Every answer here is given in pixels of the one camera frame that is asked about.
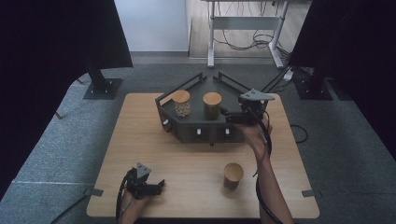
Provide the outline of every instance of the human arm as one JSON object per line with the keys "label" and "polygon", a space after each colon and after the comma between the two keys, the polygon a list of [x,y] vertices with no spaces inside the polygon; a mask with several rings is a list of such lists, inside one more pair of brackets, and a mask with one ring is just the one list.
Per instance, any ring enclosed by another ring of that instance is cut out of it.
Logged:
{"label": "human arm", "polygon": [[[293,223],[290,210],[277,183],[271,165],[270,155],[262,140],[261,128],[259,126],[246,126],[240,124],[235,124],[235,127],[244,134],[247,143],[253,149],[257,162],[260,193],[263,201],[280,221],[285,224]],[[262,223],[275,223],[261,206],[260,217]]]}

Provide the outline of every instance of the wire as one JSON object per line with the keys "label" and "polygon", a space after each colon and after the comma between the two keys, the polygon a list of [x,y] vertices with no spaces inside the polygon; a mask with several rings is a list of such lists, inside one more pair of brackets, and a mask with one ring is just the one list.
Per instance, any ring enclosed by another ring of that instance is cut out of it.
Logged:
{"label": "wire", "polygon": [[291,83],[291,81],[289,80],[289,81],[286,81],[285,84],[283,84],[283,85],[281,85],[281,86],[277,86],[277,87],[274,89],[274,93],[275,93],[275,92],[282,92],[282,91],[284,91],[284,90],[286,89],[286,87],[289,86],[290,83]]}
{"label": "wire", "polygon": [[251,9],[250,9],[250,2],[247,2],[247,8],[248,8],[248,11],[249,11],[249,13],[250,13],[250,16],[252,16],[252,14],[251,14]]}
{"label": "wire", "polygon": [[120,219],[121,197],[122,197],[122,192],[126,188],[125,183],[127,181],[128,174],[129,174],[129,172],[122,179],[121,184],[120,184],[119,194],[117,196],[117,204],[116,204],[116,221],[117,221],[117,223],[119,222],[119,219]]}
{"label": "wire", "polygon": [[297,144],[303,143],[303,142],[305,142],[306,140],[308,140],[308,132],[306,131],[305,128],[303,128],[302,126],[297,125],[297,124],[291,124],[290,127],[291,127],[291,128],[293,128],[293,127],[299,128],[299,129],[303,130],[303,132],[305,133],[305,138],[304,138],[303,140],[300,140],[300,141],[297,141],[297,140],[296,140],[296,143],[297,143]]}
{"label": "wire", "polygon": [[[232,3],[229,5],[229,7],[227,8],[227,11],[226,11],[226,14],[225,14],[225,15],[228,14],[228,12],[229,12],[229,10],[230,10],[230,7],[231,7],[232,5],[233,5],[233,2],[232,2]],[[267,5],[266,2],[264,2],[264,3],[261,2],[261,3],[260,3],[260,16],[264,16],[265,9],[266,9],[266,5]],[[221,16],[221,10],[220,10],[220,6],[219,6],[219,2],[218,2],[218,4],[217,4],[217,8],[218,8],[218,11],[219,11],[219,15]],[[244,3],[242,3],[242,16],[243,16],[244,8],[245,8]],[[277,5],[276,5],[276,16],[277,16],[278,10],[279,10],[279,1],[277,1]],[[239,15],[239,2],[238,2],[238,6],[237,6],[237,15]],[[209,26],[209,29],[210,29],[210,22],[209,22],[209,20],[210,20],[210,16],[209,16],[209,3],[207,3],[207,17],[208,17],[208,26]],[[275,31],[273,32],[272,35],[266,35],[266,34],[263,34],[263,35],[256,35],[257,32],[258,32],[258,30],[256,30],[255,33],[253,34],[253,37],[252,37],[252,38],[253,38],[253,41],[252,41],[252,43],[251,43],[249,46],[246,46],[246,47],[238,47],[238,46],[236,46],[236,45],[231,44],[231,43],[228,41],[228,39],[227,39],[227,37],[226,37],[226,35],[225,35],[225,33],[227,33],[227,32],[228,32],[228,31],[222,30],[223,37],[224,37],[224,40],[225,40],[225,41],[219,41],[219,40],[217,40],[217,39],[214,38],[214,37],[213,37],[213,39],[214,39],[214,41],[216,41],[217,43],[228,45],[231,49],[235,49],[235,50],[248,50],[248,49],[252,49],[252,48],[255,48],[255,47],[258,48],[258,49],[265,49],[265,48],[268,48],[269,43],[273,40],[274,35],[275,35]],[[271,37],[271,39],[268,40],[268,41],[267,41],[267,40],[258,40],[258,39],[257,39],[258,36],[269,36],[269,37]],[[276,48],[279,50],[279,52],[280,52],[280,54],[281,54],[281,56],[282,56],[280,59],[281,59],[281,60],[286,60],[286,59],[288,59],[289,56],[290,56],[290,54],[282,48],[282,45],[280,44],[279,41],[278,41],[278,45],[279,45],[279,46],[276,46]]]}
{"label": "wire", "polygon": [[277,80],[277,82],[268,90],[268,92],[267,93],[269,93],[270,91],[271,91],[271,89],[273,89],[277,84],[279,84],[279,82],[281,81],[283,79],[283,77],[281,77],[280,79],[278,79]]}
{"label": "wire", "polygon": [[[270,136],[270,133],[269,133],[269,131],[270,131],[270,115],[268,114],[268,112],[267,111],[264,111],[264,113],[265,113],[265,115],[267,116],[267,129],[263,129],[262,128],[262,131],[263,132],[267,132],[267,134],[268,134],[268,136]],[[268,150],[268,155],[269,156],[271,156],[271,152],[272,152],[272,143],[271,143],[271,145],[269,146],[269,144],[268,144],[268,141],[267,141],[267,139],[265,138],[265,136],[264,135],[262,135],[262,141],[264,142],[264,144],[265,144],[265,146],[266,146],[266,148],[267,148],[267,150]],[[260,163],[259,164],[262,164],[262,162],[264,161],[264,158],[265,158],[265,154],[264,155],[262,155],[262,158],[260,159]],[[260,168],[258,167],[257,168],[257,170],[256,170],[256,173],[254,173],[254,175],[253,175],[253,177],[255,176],[255,175],[257,175],[258,173],[259,173],[259,171],[260,171]]]}
{"label": "wire", "polygon": [[290,67],[289,67],[289,66],[286,66],[279,74],[277,74],[276,77],[275,77],[274,79],[272,79],[264,88],[262,88],[262,92],[264,92],[264,90],[265,90],[269,85],[271,85],[271,83],[273,83],[277,78],[279,78],[279,76],[282,75],[283,72],[285,72],[286,69],[289,70]]}
{"label": "wire", "polygon": [[[286,70],[286,72],[285,73],[281,73],[281,74],[286,74],[291,69],[290,66],[287,66],[287,67],[288,67],[288,69]],[[267,93],[269,93],[271,91],[271,89],[273,89],[282,79],[283,79],[283,77],[278,79],[277,82],[267,91]]]}
{"label": "wire", "polygon": [[276,224],[283,224],[283,222],[281,222],[279,220],[279,218],[277,218],[275,216],[275,214],[273,212],[271,212],[271,210],[267,207],[267,205],[265,204],[264,200],[262,199],[262,193],[260,192],[260,184],[259,184],[259,178],[257,177],[256,179],[256,194],[257,194],[257,198],[259,199],[260,205],[262,206],[262,209],[264,209],[265,213],[268,214],[268,216],[276,223]]}

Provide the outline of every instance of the gray floor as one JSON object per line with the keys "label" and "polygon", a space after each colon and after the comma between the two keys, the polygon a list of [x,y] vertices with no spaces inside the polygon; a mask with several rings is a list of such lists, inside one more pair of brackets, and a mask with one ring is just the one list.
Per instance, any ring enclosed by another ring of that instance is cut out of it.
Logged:
{"label": "gray floor", "polygon": [[[218,60],[207,69],[205,60],[188,59],[185,53],[135,52],[132,58],[134,68],[103,71],[105,77],[123,79],[114,100],[82,100],[90,84],[87,75],[81,77],[83,84],[71,85],[58,109],[63,118],[52,119],[0,203],[0,223],[50,223],[93,188],[127,93],[170,91],[183,78],[218,71],[260,89],[278,73],[271,61],[256,59]],[[356,105],[333,92],[332,101],[302,101],[292,83],[278,94],[290,124],[309,133],[298,148],[320,216],[298,221],[396,223],[396,162]],[[304,137],[298,129],[293,133],[296,140]],[[88,200],[78,204],[58,223],[114,223],[112,217],[88,217],[87,205]]]}

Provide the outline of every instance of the desk leg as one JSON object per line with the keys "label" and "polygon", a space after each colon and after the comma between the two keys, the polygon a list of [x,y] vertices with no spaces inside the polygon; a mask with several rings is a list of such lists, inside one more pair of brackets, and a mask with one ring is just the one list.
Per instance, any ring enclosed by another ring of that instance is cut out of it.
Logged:
{"label": "desk leg", "polygon": [[286,18],[286,12],[288,11],[288,6],[289,6],[289,2],[285,1],[285,3],[283,4],[282,14],[279,17],[280,18],[279,24],[275,30],[274,38],[268,45],[273,55],[274,61],[276,63],[276,67],[278,69],[282,69],[284,65],[282,63],[282,60],[280,60],[280,53],[279,50],[277,50],[276,45],[277,45],[277,41],[279,40],[280,32],[282,31],[283,22],[285,21]]}
{"label": "desk leg", "polygon": [[210,12],[209,24],[210,24],[210,37],[209,37],[209,48],[207,49],[207,67],[213,68],[215,66],[215,44],[213,40],[215,38],[215,2],[212,2],[212,8]]}

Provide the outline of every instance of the wooden table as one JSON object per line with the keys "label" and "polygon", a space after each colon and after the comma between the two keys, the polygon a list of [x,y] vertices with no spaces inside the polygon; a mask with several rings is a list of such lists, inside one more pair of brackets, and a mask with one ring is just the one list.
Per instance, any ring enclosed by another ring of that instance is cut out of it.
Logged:
{"label": "wooden table", "polygon": [[[142,217],[259,217],[259,202],[253,174],[256,162],[246,143],[182,144],[166,133],[154,99],[159,93],[126,96],[87,213],[92,217],[114,217],[120,182],[126,172],[141,162],[152,172],[148,184],[165,179],[163,194],[154,197]],[[311,189],[285,110],[278,95],[269,102],[273,154],[272,164],[279,186],[295,218],[319,215],[315,197],[304,197]],[[239,163],[245,175],[238,189],[222,186],[223,169]]]}

